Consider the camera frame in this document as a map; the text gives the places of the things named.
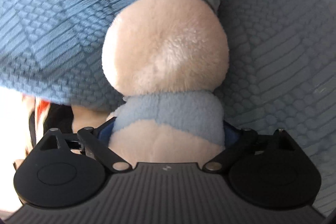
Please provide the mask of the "white and blue plush doll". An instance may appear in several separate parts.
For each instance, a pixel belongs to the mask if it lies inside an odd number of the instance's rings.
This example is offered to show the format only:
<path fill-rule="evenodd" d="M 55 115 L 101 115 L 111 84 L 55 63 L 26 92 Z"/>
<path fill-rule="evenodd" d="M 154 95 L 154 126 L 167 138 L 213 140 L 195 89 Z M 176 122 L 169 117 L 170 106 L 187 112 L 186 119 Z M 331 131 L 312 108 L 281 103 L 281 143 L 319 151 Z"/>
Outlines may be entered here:
<path fill-rule="evenodd" d="M 123 96 L 102 140 L 131 165 L 195 162 L 225 148 L 224 108 L 214 95 L 229 47 L 220 0 L 136 0 L 108 28 L 102 69 Z"/>

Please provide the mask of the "striped red black duvet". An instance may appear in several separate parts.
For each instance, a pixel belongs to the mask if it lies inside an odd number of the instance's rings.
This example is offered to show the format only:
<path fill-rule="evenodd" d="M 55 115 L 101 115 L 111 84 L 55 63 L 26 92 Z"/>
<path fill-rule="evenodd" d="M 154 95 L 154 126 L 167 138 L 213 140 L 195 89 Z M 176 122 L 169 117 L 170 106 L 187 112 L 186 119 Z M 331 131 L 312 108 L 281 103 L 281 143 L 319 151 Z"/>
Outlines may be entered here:
<path fill-rule="evenodd" d="M 18 169 L 49 129 L 59 128 L 66 134 L 76 133 L 83 127 L 97 128 L 110 116 L 106 111 L 92 110 L 78 105 L 59 105 L 26 94 L 21 95 L 21 101 L 23 113 L 27 119 L 24 129 L 29 137 L 24 154 L 13 163 L 14 169 Z"/>

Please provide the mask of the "blue textured bed sheet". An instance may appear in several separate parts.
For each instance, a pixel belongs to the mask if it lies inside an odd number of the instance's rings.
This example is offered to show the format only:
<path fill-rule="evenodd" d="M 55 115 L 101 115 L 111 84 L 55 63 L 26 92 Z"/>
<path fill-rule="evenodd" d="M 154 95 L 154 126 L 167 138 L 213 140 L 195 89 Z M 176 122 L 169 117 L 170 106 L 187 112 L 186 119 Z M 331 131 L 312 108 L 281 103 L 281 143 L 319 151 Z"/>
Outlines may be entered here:
<path fill-rule="evenodd" d="M 285 129 L 317 166 L 315 207 L 335 209 L 335 0 L 221 0 L 230 68 L 216 90 L 226 120 Z"/>

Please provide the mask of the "blue textured pillow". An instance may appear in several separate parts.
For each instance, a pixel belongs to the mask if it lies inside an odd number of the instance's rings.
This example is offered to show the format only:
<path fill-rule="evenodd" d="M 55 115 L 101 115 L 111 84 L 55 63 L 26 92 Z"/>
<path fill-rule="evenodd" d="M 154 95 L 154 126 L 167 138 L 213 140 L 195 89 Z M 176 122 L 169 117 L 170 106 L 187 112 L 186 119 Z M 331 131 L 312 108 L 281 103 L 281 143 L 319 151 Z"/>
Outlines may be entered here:
<path fill-rule="evenodd" d="M 59 104 L 114 110 L 105 34 L 135 0 L 1 0 L 1 85 Z"/>

